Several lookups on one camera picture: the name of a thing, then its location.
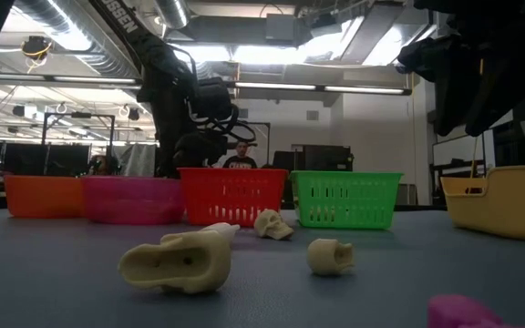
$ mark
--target pink object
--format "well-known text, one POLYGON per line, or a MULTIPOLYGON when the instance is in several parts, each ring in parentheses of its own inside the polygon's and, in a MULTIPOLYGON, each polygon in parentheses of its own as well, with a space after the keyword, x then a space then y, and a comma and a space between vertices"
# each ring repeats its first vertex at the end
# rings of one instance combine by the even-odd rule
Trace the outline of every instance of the pink object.
POLYGON ((501 325, 502 320, 480 302, 462 295, 438 295, 428 301, 427 328, 463 328, 479 323, 501 325))
POLYGON ((181 222, 185 204, 175 179, 85 177, 85 217, 112 224, 173 224, 181 222))
POLYGON ((484 323, 460 325, 459 328, 525 328, 525 327, 514 327, 514 326, 507 325, 507 324, 502 325, 502 324, 484 322, 484 323))

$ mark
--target orange basket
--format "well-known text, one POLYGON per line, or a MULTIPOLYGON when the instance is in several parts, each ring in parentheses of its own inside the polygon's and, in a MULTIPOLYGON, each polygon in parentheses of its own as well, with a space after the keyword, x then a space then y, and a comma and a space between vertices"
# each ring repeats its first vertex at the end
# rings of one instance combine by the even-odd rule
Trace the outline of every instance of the orange basket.
POLYGON ((179 169, 193 225, 218 222, 252 227, 263 210, 280 210, 284 169, 179 169))
POLYGON ((7 208, 17 218, 60 219, 82 216, 80 179, 5 176, 7 208))

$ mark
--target green basket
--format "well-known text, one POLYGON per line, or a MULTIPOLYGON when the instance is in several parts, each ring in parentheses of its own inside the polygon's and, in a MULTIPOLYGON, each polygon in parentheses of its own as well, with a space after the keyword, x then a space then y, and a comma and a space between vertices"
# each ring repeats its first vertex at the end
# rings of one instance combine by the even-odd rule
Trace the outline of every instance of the green basket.
POLYGON ((402 173, 294 171, 293 198, 304 227, 388 229, 402 173))

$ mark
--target small skull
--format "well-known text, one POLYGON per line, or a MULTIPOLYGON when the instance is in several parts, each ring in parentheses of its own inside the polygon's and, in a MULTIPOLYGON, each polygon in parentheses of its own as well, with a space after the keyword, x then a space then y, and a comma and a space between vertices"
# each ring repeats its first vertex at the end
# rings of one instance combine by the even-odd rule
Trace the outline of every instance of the small skull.
POLYGON ((262 211, 254 222, 254 229, 259 237, 271 237, 278 241, 288 240, 294 232, 275 210, 262 211))

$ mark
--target table surface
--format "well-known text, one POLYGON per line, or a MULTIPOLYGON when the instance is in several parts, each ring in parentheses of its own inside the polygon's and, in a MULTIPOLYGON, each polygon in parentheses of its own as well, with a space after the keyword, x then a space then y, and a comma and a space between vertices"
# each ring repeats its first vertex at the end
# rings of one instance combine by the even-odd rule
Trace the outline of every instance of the table surface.
POLYGON ((297 227, 292 241, 240 230, 216 293, 165 295, 119 276, 124 251, 196 229, 8 219, 0 210, 0 327, 424 328, 427 300, 440 293, 525 324, 525 241, 455 229, 439 211, 396 213, 390 231, 297 227), (352 242, 354 269, 313 276, 306 249, 317 238, 352 242))

